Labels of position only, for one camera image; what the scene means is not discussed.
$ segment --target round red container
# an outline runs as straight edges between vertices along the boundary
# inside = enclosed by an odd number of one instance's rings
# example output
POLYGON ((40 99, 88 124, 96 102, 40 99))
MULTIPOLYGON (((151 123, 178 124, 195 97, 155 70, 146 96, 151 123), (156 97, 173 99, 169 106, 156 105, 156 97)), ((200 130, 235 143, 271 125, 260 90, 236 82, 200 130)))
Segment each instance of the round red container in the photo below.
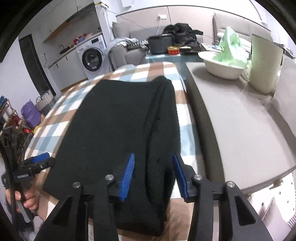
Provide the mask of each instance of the round red container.
POLYGON ((169 55, 176 55, 180 53, 180 49, 177 46, 170 46, 168 47, 168 54, 169 55))

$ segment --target dark door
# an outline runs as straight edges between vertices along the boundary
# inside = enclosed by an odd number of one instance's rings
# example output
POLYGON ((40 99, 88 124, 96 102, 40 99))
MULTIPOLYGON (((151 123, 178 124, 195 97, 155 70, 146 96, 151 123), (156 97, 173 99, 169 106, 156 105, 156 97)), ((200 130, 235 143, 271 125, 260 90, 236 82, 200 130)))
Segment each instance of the dark door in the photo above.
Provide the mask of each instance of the dark door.
POLYGON ((89 71, 96 71, 102 65, 102 54, 95 48, 87 49, 82 55, 82 63, 89 71))
POLYGON ((29 34, 26 37, 21 38, 19 42, 25 65, 40 96, 48 90, 50 90, 53 96, 55 96, 56 93, 49 83, 37 56, 32 35, 29 34))

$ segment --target washing machine door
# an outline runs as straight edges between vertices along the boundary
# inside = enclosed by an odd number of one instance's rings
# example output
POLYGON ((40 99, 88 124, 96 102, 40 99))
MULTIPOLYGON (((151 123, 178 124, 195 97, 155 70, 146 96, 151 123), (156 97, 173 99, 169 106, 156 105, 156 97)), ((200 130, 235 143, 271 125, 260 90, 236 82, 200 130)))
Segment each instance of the washing machine door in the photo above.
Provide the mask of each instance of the washing machine door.
POLYGON ((82 55, 82 63, 89 71, 98 70, 102 65, 102 60, 102 52, 96 48, 89 48, 82 55))

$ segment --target black coat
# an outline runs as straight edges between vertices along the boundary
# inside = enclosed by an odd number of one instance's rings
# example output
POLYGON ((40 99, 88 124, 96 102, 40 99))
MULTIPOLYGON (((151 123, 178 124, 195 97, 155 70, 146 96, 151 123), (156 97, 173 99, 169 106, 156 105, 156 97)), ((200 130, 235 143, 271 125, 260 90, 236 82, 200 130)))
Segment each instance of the black coat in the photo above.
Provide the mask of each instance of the black coat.
POLYGON ((200 44, 197 42, 196 34, 203 35, 199 30, 192 30, 187 23, 176 23, 164 28, 163 34, 172 34, 175 37, 176 44, 190 46, 194 50, 200 50, 200 44))
POLYGON ((97 183, 130 152, 135 168, 126 200, 115 204, 117 228, 159 236, 175 180, 172 156, 180 153, 175 91, 164 76, 101 80, 75 113, 44 190, 62 200, 72 183, 97 183))

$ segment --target white appliance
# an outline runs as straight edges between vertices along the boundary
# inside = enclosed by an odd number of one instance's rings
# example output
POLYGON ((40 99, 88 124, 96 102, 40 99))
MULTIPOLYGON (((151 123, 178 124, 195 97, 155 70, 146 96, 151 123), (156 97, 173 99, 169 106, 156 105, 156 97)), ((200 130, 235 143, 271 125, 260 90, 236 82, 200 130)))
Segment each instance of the white appliance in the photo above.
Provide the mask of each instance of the white appliance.
POLYGON ((88 79, 110 72, 109 59, 105 56, 106 44, 103 35, 89 39, 76 49, 88 79))

